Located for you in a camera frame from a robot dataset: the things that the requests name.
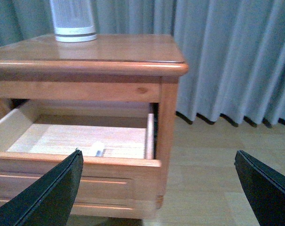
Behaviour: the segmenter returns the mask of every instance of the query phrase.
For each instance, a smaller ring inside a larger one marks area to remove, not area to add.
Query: table leg
[[[161,96],[158,113],[158,138],[156,159],[161,160],[162,168],[160,175],[160,187],[158,194],[158,207],[162,204],[163,195],[166,192],[166,181],[168,166],[170,162],[170,152],[173,144],[174,119],[177,101],[177,79],[163,78],[161,84]]]

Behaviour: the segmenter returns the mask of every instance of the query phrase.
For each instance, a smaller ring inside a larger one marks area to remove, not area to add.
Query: drawer front
[[[0,174],[0,199],[12,199],[41,175]],[[75,202],[106,205],[131,205],[131,180],[122,178],[82,177]]]
[[[102,161],[106,158],[95,159],[100,162],[84,162],[72,214],[120,218],[154,216],[160,161],[120,159],[117,164],[104,164]],[[0,206],[56,164],[49,161],[0,159]]]

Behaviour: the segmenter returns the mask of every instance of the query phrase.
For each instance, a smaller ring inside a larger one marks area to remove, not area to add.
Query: curtain
[[[285,0],[92,0],[98,33],[171,34],[189,72],[177,111],[285,120]],[[53,32],[48,0],[0,0],[0,46]]]

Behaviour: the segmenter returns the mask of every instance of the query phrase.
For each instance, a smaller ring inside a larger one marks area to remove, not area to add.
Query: black object
[[[0,226],[64,226],[75,201],[83,169],[76,150],[31,186],[0,207]]]
[[[285,176],[244,151],[235,166],[242,188],[261,226],[285,226]]]

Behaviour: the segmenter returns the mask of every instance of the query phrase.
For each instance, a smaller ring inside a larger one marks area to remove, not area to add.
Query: wood knot
[[[137,91],[140,94],[145,94],[146,92],[148,92],[148,89],[144,88],[144,87],[139,87],[139,88],[137,88]]]

